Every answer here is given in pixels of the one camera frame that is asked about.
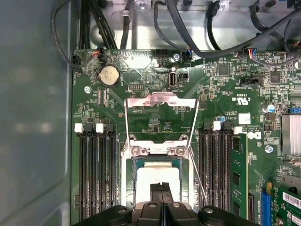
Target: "sticker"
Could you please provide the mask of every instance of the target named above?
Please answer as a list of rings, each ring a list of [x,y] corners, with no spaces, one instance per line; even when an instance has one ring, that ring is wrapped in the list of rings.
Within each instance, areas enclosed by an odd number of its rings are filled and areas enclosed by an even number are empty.
[[[297,218],[293,214],[292,214],[292,222],[294,222],[298,226],[301,226],[301,219]]]
[[[238,123],[240,125],[250,125],[251,124],[251,114],[250,113],[238,114]]]
[[[295,207],[298,207],[299,209],[301,209],[301,200],[292,197],[291,195],[283,192],[282,193],[282,198],[284,201],[287,201],[289,204],[292,204]]]

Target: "motherboard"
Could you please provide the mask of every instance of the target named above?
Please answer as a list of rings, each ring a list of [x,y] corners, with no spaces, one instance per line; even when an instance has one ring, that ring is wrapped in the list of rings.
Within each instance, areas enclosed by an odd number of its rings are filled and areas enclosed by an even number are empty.
[[[102,50],[73,73],[71,223],[147,202],[166,182],[195,211],[301,225],[300,77],[300,61],[266,67],[244,53]]]

